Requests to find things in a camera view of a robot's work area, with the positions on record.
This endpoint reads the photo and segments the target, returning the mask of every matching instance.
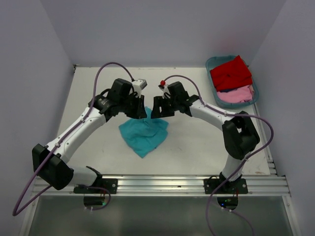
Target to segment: robotic arm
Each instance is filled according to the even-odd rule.
[[[221,115],[205,106],[197,95],[189,96],[182,83],[174,82],[170,85],[162,81],[159,86],[163,90],[163,96],[154,97],[154,107],[151,118],[170,117],[175,115],[175,111],[185,113],[190,117],[202,119],[223,132],[224,146],[228,152],[228,158],[223,171],[220,173],[219,180],[215,180],[216,186],[226,180],[240,166],[243,159],[248,156],[260,142],[259,135],[249,117],[231,117],[226,114],[236,114],[220,109],[216,106],[207,104],[222,112]],[[229,193],[234,191],[235,186],[244,179],[241,168],[223,186],[222,192]]]
[[[37,144],[32,150],[34,171],[39,167],[49,152],[58,147],[48,162],[39,171],[38,176],[60,190],[68,184],[103,187],[101,174],[91,167],[74,168],[67,165],[74,152],[79,146],[99,127],[109,121],[111,117],[123,112],[127,117],[141,119],[146,118],[144,108],[144,96],[141,91],[146,87],[145,80],[136,80],[132,83],[123,79],[116,79],[110,89],[106,89],[97,95],[94,103],[89,103],[82,115],[55,140],[46,146]],[[92,106],[89,116],[83,120]],[[70,129],[82,121],[71,134],[58,143],[60,138]]]

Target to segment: mounting plate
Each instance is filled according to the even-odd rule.
[[[206,178],[203,180],[205,194],[211,194],[216,187],[221,184],[219,178]],[[238,194],[248,194],[246,179],[240,178],[235,183],[229,183],[217,190],[216,194],[234,194],[238,190]]]
[[[101,182],[98,182],[98,186],[96,187],[103,187],[106,188],[111,194],[117,193],[118,187],[118,179],[116,178],[102,178]],[[74,187],[73,193],[77,194],[97,194],[103,193],[101,190],[98,189],[87,189],[85,187]]]

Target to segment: pile of clothes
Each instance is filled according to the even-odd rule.
[[[210,70],[219,99],[229,103],[252,100],[252,74],[240,56]]]

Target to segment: gray floor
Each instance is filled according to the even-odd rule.
[[[205,197],[113,197],[92,214],[82,196],[41,197],[30,236],[203,236],[211,235],[205,220]],[[291,236],[281,197],[242,197],[237,211],[253,224],[257,236]],[[250,236],[238,216],[210,207],[218,236]]]

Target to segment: gray wall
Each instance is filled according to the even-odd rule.
[[[1,1],[0,29],[0,235],[16,236],[24,214],[12,210],[32,174],[32,147],[57,134],[72,65],[39,0]]]
[[[272,155],[287,176],[305,236],[315,229],[314,13],[313,0],[287,0],[251,64],[261,115],[275,129]]]
[[[250,63],[285,0],[41,0],[72,62],[204,66]]]

